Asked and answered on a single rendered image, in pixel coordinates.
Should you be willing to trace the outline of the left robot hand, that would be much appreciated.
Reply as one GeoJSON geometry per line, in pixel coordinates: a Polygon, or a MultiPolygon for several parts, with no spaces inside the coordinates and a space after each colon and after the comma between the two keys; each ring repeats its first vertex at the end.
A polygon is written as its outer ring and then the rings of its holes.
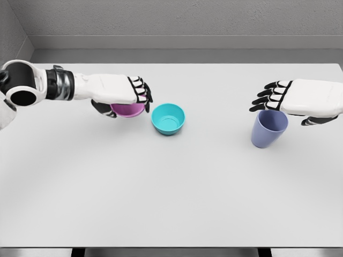
{"type": "Polygon", "coordinates": [[[112,104],[141,104],[147,113],[153,103],[151,89],[141,77],[111,75],[109,79],[101,78],[101,87],[91,99],[92,106],[102,115],[116,118],[117,113],[112,104]]]}

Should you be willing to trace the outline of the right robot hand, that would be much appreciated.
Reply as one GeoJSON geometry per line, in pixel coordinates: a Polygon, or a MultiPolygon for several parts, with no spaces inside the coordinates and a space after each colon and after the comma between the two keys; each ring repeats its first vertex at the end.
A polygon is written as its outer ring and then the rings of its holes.
{"type": "Polygon", "coordinates": [[[303,116],[302,126],[325,124],[343,115],[343,83],[295,79],[267,84],[258,99],[252,101],[250,112],[282,111],[303,116]]]}

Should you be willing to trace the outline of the pink bowl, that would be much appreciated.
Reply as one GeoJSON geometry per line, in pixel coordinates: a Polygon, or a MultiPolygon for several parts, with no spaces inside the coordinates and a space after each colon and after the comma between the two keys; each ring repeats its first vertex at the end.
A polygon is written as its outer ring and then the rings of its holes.
{"type": "Polygon", "coordinates": [[[112,111],[111,117],[136,117],[144,111],[147,100],[148,98],[144,95],[124,95],[112,97],[109,100],[112,111]]]}

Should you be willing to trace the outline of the lavender blue cup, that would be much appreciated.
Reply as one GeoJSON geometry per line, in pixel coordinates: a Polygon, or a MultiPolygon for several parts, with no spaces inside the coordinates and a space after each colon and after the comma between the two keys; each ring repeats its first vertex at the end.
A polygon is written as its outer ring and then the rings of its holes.
{"type": "Polygon", "coordinates": [[[285,132],[288,118],[281,111],[262,110],[258,113],[251,132],[251,142],[258,148],[267,148],[285,132]]]}

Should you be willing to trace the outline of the teal bowl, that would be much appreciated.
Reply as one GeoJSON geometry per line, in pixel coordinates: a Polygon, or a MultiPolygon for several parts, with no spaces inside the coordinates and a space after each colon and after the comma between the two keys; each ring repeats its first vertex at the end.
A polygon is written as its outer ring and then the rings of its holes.
{"type": "Polygon", "coordinates": [[[185,113],[176,104],[164,103],[153,110],[151,121],[154,128],[161,134],[174,135],[184,125],[185,113]]]}

